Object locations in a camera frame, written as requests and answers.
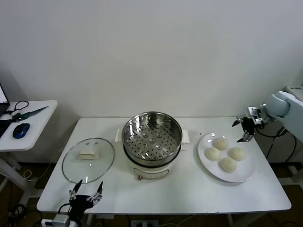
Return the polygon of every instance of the blue computer mouse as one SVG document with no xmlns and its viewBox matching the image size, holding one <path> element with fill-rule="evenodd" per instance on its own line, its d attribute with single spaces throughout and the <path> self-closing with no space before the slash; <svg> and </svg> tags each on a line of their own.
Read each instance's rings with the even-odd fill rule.
<svg viewBox="0 0 303 227">
<path fill-rule="evenodd" d="M 29 123 L 22 123 L 20 125 L 17 125 L 13 131 L 13 137 L 16 139 L 24 137 L 29 129 L 29 126 Z"/>
</svg>

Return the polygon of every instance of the table leg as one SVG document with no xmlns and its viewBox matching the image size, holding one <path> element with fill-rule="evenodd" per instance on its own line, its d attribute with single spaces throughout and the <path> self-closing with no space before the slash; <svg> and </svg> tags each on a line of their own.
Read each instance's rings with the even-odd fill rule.
<svg viewBox="0 0 303 227">
<path fill-rule="evenodd" d="M 266 213 L 262 212 L 245 214 L 240 220 L 236 221 L 235 223 L 232 220 L 231 214 L 228 214 L 228 222 L 230 227 L 247 227 L 265 214 Z"/>
<path fill-rule="evenodd" d="M 278 178 L 282 186 L 286 185 L 298 185 L 303 190 L 303 169 L 297 171 L 294 166 L 289 166 L 289 170 L 292 172 L 292 177 Z"/>
<path fill-rule="evenodd" d="M 2 152 L 1 156 L 5 159 L 5 161 L 10 164 L 14 169 L 20 170 L 21 166 L 19 163 L 15 160 L 15 158 L 9 153 L 9 152 Z"/>
<path fill-rule="evenodd" d="M 0 158 L 0 171 L 6 175 L 9 176 L 9 179 L 17 185 L 19 188 L 25 191 L 25 189 L 29 188 L 28 182 L 20 176 L 19 173 L 14 170 L 13 167 L 11 167 L 9 164 L 7 164 L 2 158 Z"/>
<path fill-rule="evenodd" d="M 9 177 L 9 179 L 17 185 L 19 188 L 24 190 L 20 203 L 27 205 L 30 198 L 39 198 L 43 190 L 38 190 L 35 188 L 35 181 L 26 181 L 19 173 L 16 172 L 14 167 L 7 164 L 2 158 L 0 158 L 0 171 Z"/>
</svg>

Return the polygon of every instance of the cable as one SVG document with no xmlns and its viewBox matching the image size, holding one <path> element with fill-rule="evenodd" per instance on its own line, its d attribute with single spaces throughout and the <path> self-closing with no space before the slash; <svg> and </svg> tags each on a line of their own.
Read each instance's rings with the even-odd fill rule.
<svg viewBox="0 0 303 227">
<path fill-rule="evenodd" d="M 20 103 L 26 103 L 26 105 L 25 105 L 24 107 L 21 107 L 20 109 L 18 109 L 18 108 L 17 108 L 17 105 L 20 104 Z M 7 110 L 7 111 L 4 111 L 4 114 L 10 114 L 10 115 L 12 115 L 13 112 L 23 110 L 25 107 L 28 107 L 28 105 L 29 105 L 29 102 L 28 102 L 28 101 L 21 100 L 21 101 L 19 101 L 19 102 L 17 102 L 17 103 L 15 104 L 14 110 Z"/>
<path fill-rule="evenodd" d="M 172 220 L 175 216 L 172 216 L 170 219 L 168 219 L 166 222 L 164 222 L 165 224 L 168 223 L 170 220 Z"/>
<path fill-rule="evenodd" d="M 276 223 L 277 226 L 281 227 L 281 225 L 270 214 L 267 215 Z"/>
<path fill-rule="evenodd" d="M 294 224 L 294 225 L 296 225 L 296 226 L 298 226 L 298 227 L 303 227 L 303 226 L 301 226 L 300 224 L 298 224 L 298 223 L 296 223 L 296 222 L 293 222 L 293 221 L 284 221 L 283 223 L 282 223 L 282 225 L 280 225 L 270 214 L 267 214 L 275 223 L 276 223 L 276 225 L 277 226 L 279 226 L 279 227 L 284 227 L 286 224 L 288 224 L 288 223 L 290 223 L 290 224 Z"/>
<path fill-rule="evenodd" d="M 2 217 L 4 217 L 7 213 L 8 213 L 8 212 L 2 214 L 2 216 L 0 216 L 0 219 L 1 219 Z"/>
<path fill-rule="evenodd" d="M 163 225 L 159 225 L 159 226 L 168 226 L 168 225 L 175 225 L 177 227 L 182 227 L 182 226 L 180 226 L 180 225 L 178 225 L 176 223 L 167 223 L 167 224 L 163 224 Z"/>
<path fill-rule="evenodd" d="M 34 179 L 34 180 L 29 180 L 29 178 L 32 176 L 32 171 L 30 171 L 30 170 L 26 170 L 26 171 L 24 171 L 24 173 L 23 173 L 23 178 L 26 180 L 26 181 L 37 181 L 37 180 L 39 180 L 39 179 L 41 179 L 45 174 L 46 174 L 46 172 L 47 172 L 47 170 L 48 170 L 48 168 L 51 166 L 51 164 L 52 163 L 50 163 L 49 165 L 48 165 L 48 167 L 46 168 L 46 170 L 44 171 L 44 173 L 40 176 L 40 177 L 38 177 L 38 178 L 36 178 L 36 179 Z"/>
<path fill-rule="evenodd" d="M 270 148 L 269 148 L 268 153 L 266 155 L 266 159 L 268 158 L 268 156 L 271 152 L 271 149 L 273 148 L 274 141 L 276 140 L 276 138 L 281 137 L 281 135 L 285 135 L 286 134 L 285 131 L 288 132 L 284 127 L 282 127 L 281 129 L 278 130 L 278 132 L 276 133 L 276 135 L 273 138 L 273 141 L 271 142 Z"/>
<path fill-rule="evenodd" d="M 294 152 L 295 152 L 295 149 L 297 148 L 297 138 L 293 135 L 294 137 L 294 148 L 293 148 L 293 151 L 292 153 L 290 154 L 290 156 L 288 157 L 288 159 L 286 159 L 285 162 L 288 162 L 288 160 L 293 156 Z"/>
<path fill-rule="evenodd" d="M 286 132 L 280 134 L 279 131 L 278 131 L 277 134 L 279 133 L 279 134 L 280 134 L 279 136 L 269 136 L 269 135 L 266 135 L 266 134 L 261 133 L 261 132 L 259 131 L 258 128 L 256 128 L 256 131 L 257 131 L 257 133 L 259 133 L 260 135 L 265 136 L 265 137 L 269 137 L 269 138 L 278 138 L 278 137 L 284 136 L 284 135 L 288 132 L 288 131 L 286 131 Z"/>
<path fill-rule="evenodd" d="M 296 226 L 298 226 L 298 227 L 303 227 L 303 226 L 301 226 L 300 224 L 298 224 L 298 223 L 296 223 L 296 222 L 293 222 L 293 221 L 285 221 L 285 222 L 283 222 L 283 223 L 282 223 L 282 227 L 283 227 L 285 224 L 288 224 L 288 223 L 294 224 L 294 225 L 296 225 Z"/>
<path fill-rule="evenodd" d="M 159 225 L 159 226 L 175 225 L 175 226 L 177 226 L 177 227 L 182 227 L 182 226 L 181 226 L 181 223 L 183 223 L 183 222 L 189 220 L 189 219 L 192 218 L 193 216 L 194 216 L 194 215 L 192 215 L 192 216 L 190 216 L 190 217 L 184 219 L 183 221 L 179 222 L 179 224 L 176 224 L 176 223 L 165 223 L 165 224 Z"/>
<path fill-rule="evenodd" d="M 5 175 L 5 174 L 3 174 L 3 173 L 1 173 L 1 172 L 0 172 L 0 174 L 1 174 L 2 176 L 5 176 L 5 177 L 8 177 L 8 178 L 11 178 L 10 176 L 7 176 L 7 175 Z"/>
<path fill-rule="evenodd" d="M 60 212 L 61 212 L 61 209 L 63 208 L 63 207 L 66 207 L 66 206 L 68 206 L 69 205 L 69 203 L 65 203 L 65 204 L 63 204 L 60 208 L 59 208 L 59 210 L 58 210 L 58 214 L 60 214 Z"/>
</svg>

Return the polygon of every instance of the white wall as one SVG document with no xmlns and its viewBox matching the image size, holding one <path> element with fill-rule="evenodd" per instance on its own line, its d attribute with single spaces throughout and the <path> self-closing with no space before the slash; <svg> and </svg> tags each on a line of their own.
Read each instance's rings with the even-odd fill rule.
<svg viewBox="0 0 303 227">
<path fill-rule="evenodd" d="M 58 144 L 80 116 L 242 115 L 302 83 L 302 8 L 301 0 L 2 0 L 0 64 L 21 88 L 11 96 L 58 100 L 58 127 L 46 136 Z M 60 146 L 33 160 L 56 159 Z"/>
</svg>

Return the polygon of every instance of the steamed bun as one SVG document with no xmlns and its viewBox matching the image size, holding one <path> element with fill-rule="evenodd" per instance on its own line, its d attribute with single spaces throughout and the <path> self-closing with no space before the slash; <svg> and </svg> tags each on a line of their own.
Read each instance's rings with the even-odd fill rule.
<svg viewBox="0 0 303 227">
<path fill-rule="evenodd" d="M 212 161 L 217 161 L 220 158 L 220 151 L 217 148 L 211 147 L 206 149 L 205 156 Z"/>
<path fill-rule="evenodd" d="M 237 163 L 230 157 L 225 157 L 220 161 L 220 166 L 228 173 L 232 173 L 237 168 Z"/>
<path fill-rule="evenodd" d="M 228 148 L 228 141 L 226 138 L 216 138 L 213 141 L 213 146 L 219 150 L 225 150 Z"/>
<path fill-rule="evenodd" d="M 235 147 L 230 150 L 230 156 L 237 161 L 241 161 L 246 157 L 246 153 L 242 148 Z"/>
</svg>

